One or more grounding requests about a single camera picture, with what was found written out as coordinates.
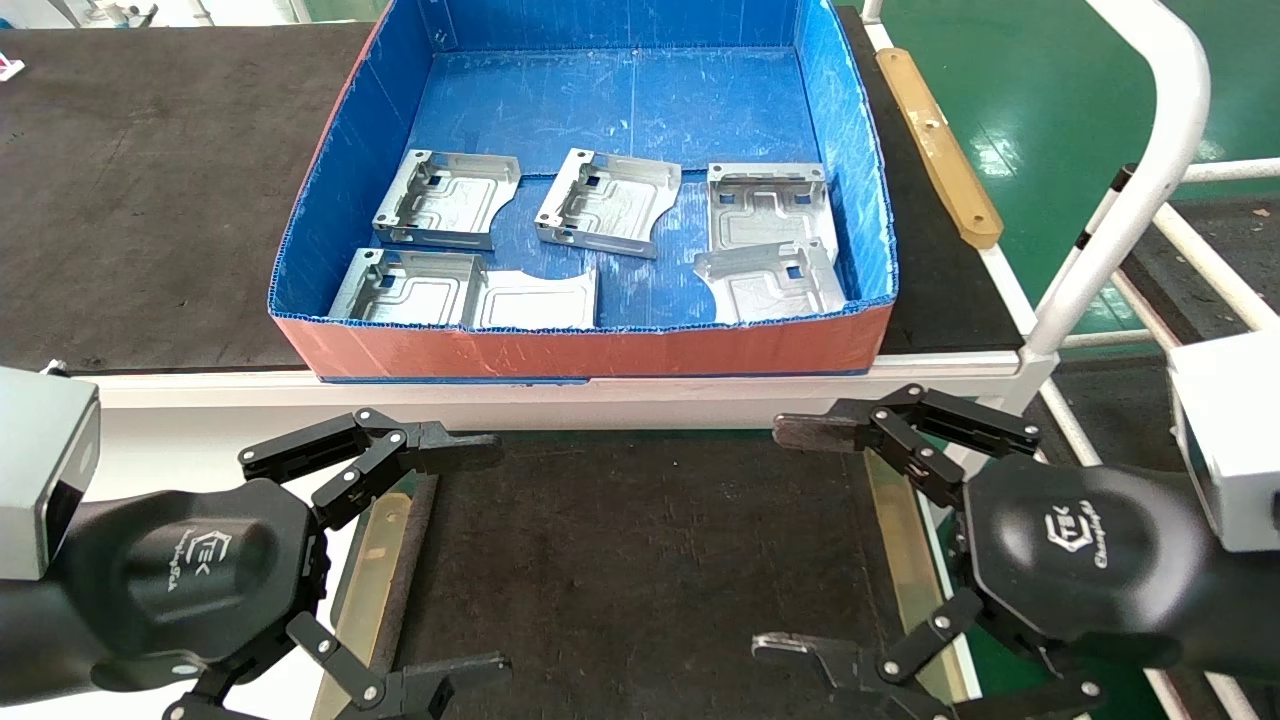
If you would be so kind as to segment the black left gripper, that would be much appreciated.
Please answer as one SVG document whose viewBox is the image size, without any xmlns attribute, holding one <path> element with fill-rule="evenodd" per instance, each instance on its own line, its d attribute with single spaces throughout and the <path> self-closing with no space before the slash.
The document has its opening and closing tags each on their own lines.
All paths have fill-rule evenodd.
<svg viewBox="0 0 1280 720">
<path fill-rule="evenodd" d="M 339 719 L 442 719 L 460 692 L 509 679 L 512 660 L 494 652 L 376 674 L 312 614 L 330 566 L 324 529 L 346 527 L 410 474 L 503 457 L 497 436 L 361 407 L 243 448 L 252 482 L 234 489 L 83 503 L 41 579 L 3 583 L 1 696 L 152 691 L 207 670 L 165 717 L 252 719 L 225 706 L 230 688 L 298 648 L 349 697 Z M 282 487 L 333 466 L 312 509 Z"/>
</svg>

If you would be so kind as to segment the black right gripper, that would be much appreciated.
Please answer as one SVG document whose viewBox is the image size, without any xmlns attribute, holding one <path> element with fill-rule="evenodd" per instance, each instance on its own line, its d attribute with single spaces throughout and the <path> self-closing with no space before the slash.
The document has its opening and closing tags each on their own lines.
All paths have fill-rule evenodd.
<svg viewBox="0 0 1280 720">
<path fill-rule="evenodd" d="M 933 437 L 1002 459 L 965 486 Z M 797 451 L 870 451 L 933 505 L 965 506 L 972 575 L 1032 641 L 1140 667 L 1277 679 L 1277 553 L 1225 550 L 1188 477 L 1006 457 L 1032 456 L 1039 428 L 919 384 L 840 398 L 822 414 L 780 414 L 773 439 Z M 961 588 L 884 652 L 771 632 L 753 637 L 751 655 L 801 659 L 835 700 L 881 719 L 1075 719 L 1105 703 L 1103 687 L 1083 673 L 952 703 L 925 693 L 920 670 L 986 610 L 983 594 Z"/>
</svg>

